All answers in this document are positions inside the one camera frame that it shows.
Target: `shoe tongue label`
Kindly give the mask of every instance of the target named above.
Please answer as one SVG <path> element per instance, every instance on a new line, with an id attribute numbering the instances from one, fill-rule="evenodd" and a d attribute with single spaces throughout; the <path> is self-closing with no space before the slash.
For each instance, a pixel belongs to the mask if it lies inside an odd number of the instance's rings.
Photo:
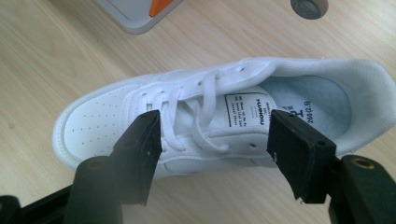
<path id="1" fill-rule="evenodd" d="M 263 126 L 269 128 L 271 110 L 276 109 L 272 97 L 265 92 L 241 92 L 225 95 L 229 127 Z"/>

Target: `shoe insole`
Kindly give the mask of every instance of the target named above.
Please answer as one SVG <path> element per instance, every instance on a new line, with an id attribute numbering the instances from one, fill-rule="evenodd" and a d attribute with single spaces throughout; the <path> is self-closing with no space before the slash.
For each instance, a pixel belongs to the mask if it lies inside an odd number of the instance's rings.
<path id="1" fill-rule="evenodd" d="M 345 92 L 323 77 L 269 77 L 261 85 L 279 109 L 299 116 L 327 137 L 345 133 L 351 121 Z"/>

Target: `gray object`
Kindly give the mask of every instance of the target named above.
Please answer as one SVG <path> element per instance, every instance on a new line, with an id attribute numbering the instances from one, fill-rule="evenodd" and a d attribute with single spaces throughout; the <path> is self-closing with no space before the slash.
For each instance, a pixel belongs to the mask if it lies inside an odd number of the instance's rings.
<path id="1" fill-rule="evenodd" d="M 157 16 L 150 17 L 152 0 L 95 0 L 125 31 L 138 35 L 148 31 L 183 0 L 173 0 Z"/>

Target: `shoe tongue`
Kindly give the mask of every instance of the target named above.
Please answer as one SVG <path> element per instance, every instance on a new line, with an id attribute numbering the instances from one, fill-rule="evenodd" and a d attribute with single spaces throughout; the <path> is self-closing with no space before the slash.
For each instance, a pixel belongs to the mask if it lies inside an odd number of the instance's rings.
<path id="1" fill-rule="evenodd" d="M 268 129 L 273 109 L 276 109 L 273 98 L 259 86 L 220 95 L 216 98 L 215 115 L 206 130 L 238 128 L 243 133 L 244 130 L 251 130 L 247 129 L 250 127 Z M 176 118 L 176 135 L 189 133 L 193 116 L 186 104 L 178 104 Z"/>

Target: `shoe lace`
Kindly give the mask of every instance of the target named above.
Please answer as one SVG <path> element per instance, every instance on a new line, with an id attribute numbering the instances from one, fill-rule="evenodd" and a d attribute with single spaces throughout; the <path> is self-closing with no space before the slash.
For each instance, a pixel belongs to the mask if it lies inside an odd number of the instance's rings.
<path id="1" fill-rule="evenodd" d="M 205 129 L 208 127 L 216 112 L 216 79 L 220 78 L 219 72 L 206 74 L 204 79 L 197 84 L 203 88 L 201 103 L 198 99 L 186 102 L 193 113 L 191 126 L 191 136 L 193 140 L 202 149 L 215 153 L 223 153 L 229 149 L 228 146 L 219 147 L 214 145 L 208 141 L 207 137 L 204 135 Z M 141 94 L 138 99 L 138 108 L 141 110 L 138 111 L 138 114 L 142 114 L 149 110 L 158 109 L 161 111 L 163 138 L 171 148 L 177 151 L 186 150 L 175 135 L 177 104 L 182 91 L 183 87 L 174 88 L 169 91 L 168 96 L 164 91 L 158 92 L 155 94 L 151 104 L 147 103 L 148 99 L 145 93 Z"/>

